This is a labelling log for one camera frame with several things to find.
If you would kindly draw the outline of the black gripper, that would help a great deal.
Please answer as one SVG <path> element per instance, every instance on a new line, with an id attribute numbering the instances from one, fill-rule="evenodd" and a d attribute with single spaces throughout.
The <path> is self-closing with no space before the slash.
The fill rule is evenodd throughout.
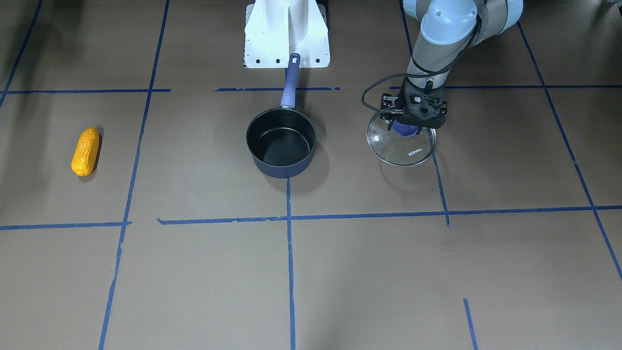
<path id="1" fill-rule="evenodd" d="M 396 96 L 384 94 L 381 108 L 397 111 L 396 114 L 380 113 L 380 119 L 387 123 L 400 123 L 418 128 L 441 128 L 447 116 L 445 86 L 433 87 L 433 81 L 424 80 L 424 87 L 419 87 L 404 78 Z"/>

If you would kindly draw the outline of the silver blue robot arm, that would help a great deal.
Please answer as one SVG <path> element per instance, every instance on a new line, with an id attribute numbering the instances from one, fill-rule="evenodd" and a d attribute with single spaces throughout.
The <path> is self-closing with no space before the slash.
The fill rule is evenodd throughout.
<path id="1" fill-rule="evenodd" d="M 404 0 L 404 13 L 420 23 L 396 101 L 382 117 L 403 137 L 438 129 L 447 114 L 445 81 L 473 46 L 503 33 L 520 18 L 521 0 Z"/>

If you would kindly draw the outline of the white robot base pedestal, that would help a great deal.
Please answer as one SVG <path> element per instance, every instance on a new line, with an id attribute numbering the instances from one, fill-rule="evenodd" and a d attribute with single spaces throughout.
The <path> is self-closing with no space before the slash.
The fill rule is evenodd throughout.
<path id="1" fill-rule="evenodd" d="M 331 61 L 326 0 L 256 0 L 246 7 L 243 64 L 249 69 L 286 68 L 297 53 L 302 68 Z"/>

